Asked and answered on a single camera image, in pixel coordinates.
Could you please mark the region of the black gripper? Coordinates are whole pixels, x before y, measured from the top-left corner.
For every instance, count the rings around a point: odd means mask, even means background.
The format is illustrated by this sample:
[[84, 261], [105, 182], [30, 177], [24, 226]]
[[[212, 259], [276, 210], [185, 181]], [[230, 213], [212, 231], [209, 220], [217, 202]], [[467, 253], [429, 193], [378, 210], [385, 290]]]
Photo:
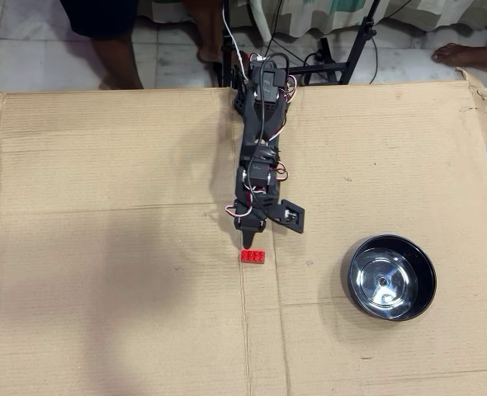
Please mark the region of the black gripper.
[[235, 197], [234, 226], [242, 230], [243, 249], [252, 247], [255, 234], [263, 230], [268, 220], [281, 225], [282, 203], [275, 196], [263, 193], [243, 193]]

